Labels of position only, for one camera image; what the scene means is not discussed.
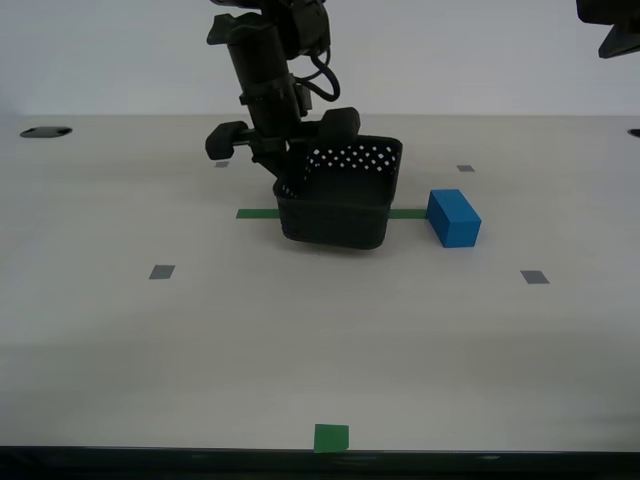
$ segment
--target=black plastic basket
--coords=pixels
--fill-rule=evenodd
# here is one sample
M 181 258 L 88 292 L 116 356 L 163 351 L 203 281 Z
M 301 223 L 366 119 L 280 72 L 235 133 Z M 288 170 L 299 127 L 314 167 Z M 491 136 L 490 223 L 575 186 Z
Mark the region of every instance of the black plastic basket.
M 402 143 L 359 136 L 317 147 L 298 177 L 273 187 L 284 235 L 300 242 L 371 250 L 382 245 L 396 192 Z

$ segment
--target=white wall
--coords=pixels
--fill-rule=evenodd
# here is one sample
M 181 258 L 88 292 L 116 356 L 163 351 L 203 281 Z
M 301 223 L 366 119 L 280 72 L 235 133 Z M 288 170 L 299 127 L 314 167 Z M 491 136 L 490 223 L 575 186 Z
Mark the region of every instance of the white wall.
M 10 118 L 14 111 L 13 105 L 7 97 L 4 96 L 2 86 L 2 73 L 0 73 L 0 123 L 4 123 L 8 118 Z
M 327 7 L 342 105 L 366 113 L 640 114 L 640 55 L 598 59 L 607 28 L 582 24 L 574 0 Z M 207 0 L 2 0 L 0 93 L 25 114 L 240 112 L 226 49 L 205 43 L 223 11 Z

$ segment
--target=green square marker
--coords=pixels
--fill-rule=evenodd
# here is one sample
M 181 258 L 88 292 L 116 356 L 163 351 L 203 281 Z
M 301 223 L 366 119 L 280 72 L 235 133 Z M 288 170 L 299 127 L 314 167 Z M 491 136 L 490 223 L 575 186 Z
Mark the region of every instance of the green square marker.
M 272 220 L 280 218 L 277 208 L 241 208 L 236 218 L 239 220 Z
M 316 425 L 313 440 L 315 453 L 338 453 L 349 449 L 349 427 L 347 425 Z
M 389 212 L 390 220 L 424 220 L 427 211 L 424 208 L 394 208 Z

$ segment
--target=gray square marker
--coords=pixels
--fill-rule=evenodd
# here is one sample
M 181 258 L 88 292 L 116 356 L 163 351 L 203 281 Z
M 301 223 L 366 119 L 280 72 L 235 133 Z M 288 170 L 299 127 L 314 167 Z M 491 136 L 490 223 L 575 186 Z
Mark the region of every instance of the gray square marker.
M 149 280 L 169 280 L 175 268 L 175 265 L 156 265 L 153 267 Z
M 521 270 L 522 276 L 529 285 L 548 285 L 549 280 L 540 270 Z

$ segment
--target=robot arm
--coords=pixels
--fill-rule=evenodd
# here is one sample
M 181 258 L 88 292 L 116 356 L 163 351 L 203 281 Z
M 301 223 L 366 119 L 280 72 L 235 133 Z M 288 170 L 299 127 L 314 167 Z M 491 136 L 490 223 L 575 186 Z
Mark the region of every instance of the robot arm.
M 211 1 L 223 6 L 264 9 L 268 4 L 290 4 L 292 0 Z M 600 50 L 603 58 L 640 50 L 640 0 L 577 0 L 577 4 L 578 16 L 583 22 L 614 26 L 616 33 L 612 32 L 613 38 L 608 38 Z
M 324 0 L 211 0 L 217 5 L 260 9 L 239 17 L 218 15 L 209 45 L 227 45 L 242 87 L 240 102 L 249 109 L 254 128 L 243 122 L 220 125 L 207 139 L 213 160 L 230 158 L 234 146 L 249 145 L 253 160 L 276 177 L 296 173 L 314 144 L 350 144 L 360 129 L 353 108 L 330 110 L 320 122 L 303 123 L 311 109 L 311 92 L 327 101 L 340 97 L 340 84 L 329 68 L 331 36 Z M 326 54 L 326 60 L 320 56 Z M 287 61 L 311 58 L 318 73 L 299 78 Z M 328 93 L 312 82 L 324 75 Z

